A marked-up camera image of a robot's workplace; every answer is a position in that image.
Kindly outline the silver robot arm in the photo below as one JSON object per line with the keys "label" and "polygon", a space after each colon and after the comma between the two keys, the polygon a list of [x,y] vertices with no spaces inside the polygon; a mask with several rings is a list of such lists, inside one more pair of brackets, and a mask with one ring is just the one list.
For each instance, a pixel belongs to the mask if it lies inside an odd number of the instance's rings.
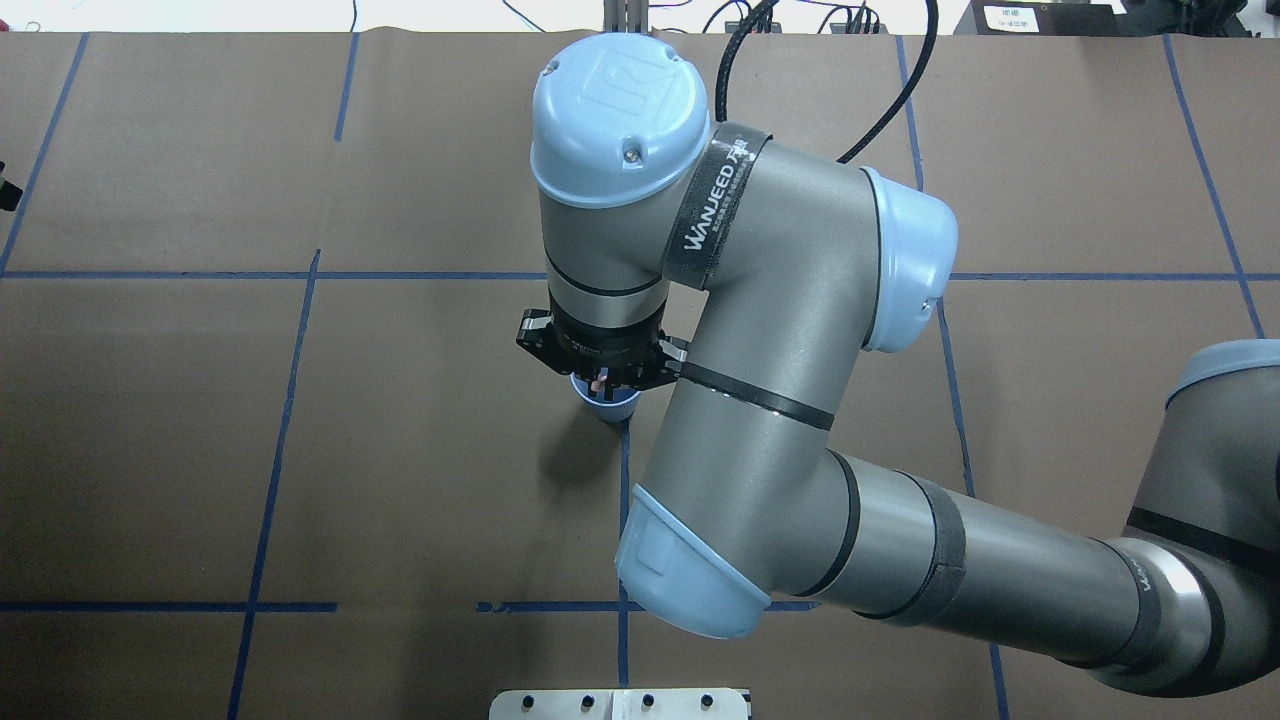
{"label": "silver robot arm", "polygon": [[856,356],[945,295],[945,202],[710,113],[648,35],[554,55],[530,164],[550,306],[517,345],[605,398],[675,386],[614,561],[649,612],[728,639],[814,597],[1153,697],[1277,670],[1276,340],[1187,363],[1123,536],[1083,537],[828,446]]}

